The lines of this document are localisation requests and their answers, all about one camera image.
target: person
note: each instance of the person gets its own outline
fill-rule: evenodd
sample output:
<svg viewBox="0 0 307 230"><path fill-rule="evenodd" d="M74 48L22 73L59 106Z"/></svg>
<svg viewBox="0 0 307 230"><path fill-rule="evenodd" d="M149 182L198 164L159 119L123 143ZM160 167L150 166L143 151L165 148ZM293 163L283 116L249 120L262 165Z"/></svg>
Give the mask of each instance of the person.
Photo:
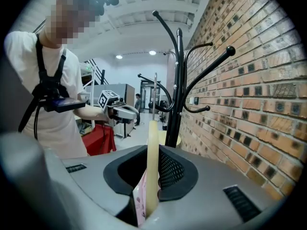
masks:
<svg viewBox="0 0 307 230"><path fill-rule="evenodd" d="M134 108L137 109L139 112L136 118L135 126L139 126L140 125L140 110L141 110L141 95L136 94L135 97L136 97L136 102L135 102Z"/></svg>
<svg viewBox="0 0 307 230"><path fill-rule="evenodd" d="M64 46L69 39L97 19L97 12L89 0L57 0L51 16L38 36L29 32L11 32L4 41L5 53L20 77L23 86L32 92L39 84L36 43L42 45L43 62L48 76L54 76ZM83 91L78 57L66 49L60 84L66 87L70 98L81 100ZM40 108L37 121L37 140L43 147L53 148L61 159L87 156L87 150L79 134L74 114L85 120L108 121L100 107L86 105L74 111L57 113ZM34 136L35 111L23 133Z"/></svg>

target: yellow tube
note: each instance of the yellow tube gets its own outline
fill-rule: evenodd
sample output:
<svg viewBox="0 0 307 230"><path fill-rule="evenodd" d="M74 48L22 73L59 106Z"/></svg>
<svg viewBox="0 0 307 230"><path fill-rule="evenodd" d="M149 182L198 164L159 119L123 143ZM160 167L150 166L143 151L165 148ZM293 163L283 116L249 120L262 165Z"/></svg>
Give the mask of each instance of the yellow tube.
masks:
<svg viewBox="0 0 307 230"><path fill-rule="evenodd" d="M147 172L146 172L146 205L145 216L148 218L158 206L158 163L159 163L159 135L158 122L149 122Z"/></svg>

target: person in background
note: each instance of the person in background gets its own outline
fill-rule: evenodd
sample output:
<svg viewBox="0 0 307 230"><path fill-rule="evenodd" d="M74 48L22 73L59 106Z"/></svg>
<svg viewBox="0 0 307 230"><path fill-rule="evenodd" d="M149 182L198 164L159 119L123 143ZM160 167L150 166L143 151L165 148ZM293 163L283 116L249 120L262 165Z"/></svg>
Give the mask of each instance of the person in background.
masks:
<svg viewBox="0 0 307 230"><path fill-rule="evenodd" d="M136 102L135 102L134 108L138 110L139 114L136 118L136 123L134 124L135 126L138 126L140 125L141 95L136 94L135 97L136 97Z"/></svg>

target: white t-shirt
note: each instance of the white t-shirt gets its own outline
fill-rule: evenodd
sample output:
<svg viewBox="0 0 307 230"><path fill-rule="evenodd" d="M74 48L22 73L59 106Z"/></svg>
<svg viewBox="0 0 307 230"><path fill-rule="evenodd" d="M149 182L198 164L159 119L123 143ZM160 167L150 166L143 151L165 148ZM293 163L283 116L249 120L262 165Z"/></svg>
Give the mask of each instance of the white t-shirt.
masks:
<svg viewBox="0 0 307 230"><path fill-rule="evenodd" d="M39 84L36 42L36 35L28 32L9 33L4 41L8 59L30 93ZM54 76L58 69L63 49L63 47L58 49L43 47L44 64L49 76ZM66 87L70 98L73 99L77 99L78 93L83 91L79 60L69 50L66 52L61 85ZM34 117L35 111L23 130L24 134L32 137L34 136ZM37 138L42 146L53 148L62 159L87 156L72 111L46 112L44 108L40 108Z"/></svg>

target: floor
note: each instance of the floor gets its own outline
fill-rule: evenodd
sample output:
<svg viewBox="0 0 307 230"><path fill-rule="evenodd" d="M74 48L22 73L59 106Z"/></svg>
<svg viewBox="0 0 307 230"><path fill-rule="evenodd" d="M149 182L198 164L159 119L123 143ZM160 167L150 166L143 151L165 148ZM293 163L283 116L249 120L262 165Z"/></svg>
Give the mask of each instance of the floor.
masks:
<svg viewBox="0 0 307 230"><path fill-rule="evenodd" d="M139 126L135 126L135 129L130 132L131 137L122 138L114 136L114 141L117 150L123 150L126 148L146 145L149 130L149 121L153 119L153 114L140 113L141 122ZM155 115L155 120L158 121L159 115ZM158 122L158 130L162 130L162 123Z"/></svg>

